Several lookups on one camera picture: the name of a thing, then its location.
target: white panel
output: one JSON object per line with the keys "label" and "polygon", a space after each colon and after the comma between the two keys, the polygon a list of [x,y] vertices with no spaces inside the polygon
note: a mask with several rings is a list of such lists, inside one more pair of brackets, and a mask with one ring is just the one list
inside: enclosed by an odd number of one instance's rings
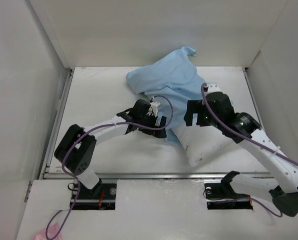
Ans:
{"label": "white panel", "polygon": [[[58,145],[72,124],[81,127],[101,123],[130,108],[141,95],[135,95],[125,76],[135,67],[76,68],[64,110]],[[217,83],[227,93],[237,112],[256,118],[256,111],[240,67],[197,67],[205,81]],[[106,141],[95,148],[91,166],[96,173],[227,173],[267,172],[247,151],[236,144],[191,167],[181,146],[174,147],[139,131]],[[61,173],[53,158],[50,173]]]}
{"label": "white panel", "polygon": [[248,70],[270,138],[298,161],[298,0],[289,0]]}
{"label": "white panel", "polygon": [[0,0],[0,239],[14,238],[61,79],[23,0]]}
{"label": "white panel", "polygon": [[[68,180],[36,180],[18,240],[43,231],[58,210],[69,206]],[[277,218],[260,205],[254,210],[207,210],[201,180],[121,180],[116,210],[75,210],[64,240],[298,240],[298,216]],[[273,211],[277,210],[262,201]],[[61,224],[67,211],[56,218]]]}
{"label": "white panel", "polygon": [[45,28],[71,67],[142,66],[182,46],[198,51],[198,66],[248,67],[287,2],[41,1],[52,24]]}

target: red wire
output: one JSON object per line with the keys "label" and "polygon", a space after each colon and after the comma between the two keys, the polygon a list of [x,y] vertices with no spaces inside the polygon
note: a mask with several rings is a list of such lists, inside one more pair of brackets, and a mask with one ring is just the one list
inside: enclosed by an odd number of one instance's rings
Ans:
{"label": "red wire", "polygon": [[101,206],[102,206],[102,201],[103,201],[104,195],[105,195],[105,192],[104,192],[104,190],[102,190],[102,192],[101,192],[101,198],[100,198],[100,200],[98,202],[98,204],[99,204],[99,210],[101,210]]}

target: white floor panel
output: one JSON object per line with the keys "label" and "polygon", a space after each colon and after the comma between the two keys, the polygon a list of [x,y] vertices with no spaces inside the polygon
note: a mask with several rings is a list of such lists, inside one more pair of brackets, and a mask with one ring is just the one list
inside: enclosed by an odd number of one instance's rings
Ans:
{"label": "white floor panel", "polygon": [[[68,209],[70,182],[34,181],[18,240],[34,239]],[[277,218],[257,203],[254,210],[207,210],[203,190],[202,180],[119,180],[116,210],[75,210],[61,234],[64,240],[298,240],[298,215]]]}

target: pink cloth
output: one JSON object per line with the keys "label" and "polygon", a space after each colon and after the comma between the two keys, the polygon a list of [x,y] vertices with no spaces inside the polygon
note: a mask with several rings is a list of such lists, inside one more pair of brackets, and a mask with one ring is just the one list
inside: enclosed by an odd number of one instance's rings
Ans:
{"label": "pink cloth", "polygon": [[[48,237],[53,238],[57,232],[59,231],[59,225],[56,223],[52,226],[49,227],[48,229]],[[46,240],[47,238],[45,237],[45,230],[37,234],[34,238],[34,240]],[[59,234],[54,240],[61,240],[61,234]]]}

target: cable tie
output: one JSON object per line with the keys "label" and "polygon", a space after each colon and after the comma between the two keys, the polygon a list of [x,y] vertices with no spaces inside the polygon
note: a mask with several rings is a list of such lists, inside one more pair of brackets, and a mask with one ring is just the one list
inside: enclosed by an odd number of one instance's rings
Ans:
{"label": "cable tie", "polygon": [[275,150],[275,152],[273,152],[273,153],[270,155],[270,158],[273,157],[274,155],[276,155],[276,154],[278,153],[278,151],[280,150],[280,148],[281,148],[281,147],[278,146],[277,149]]}

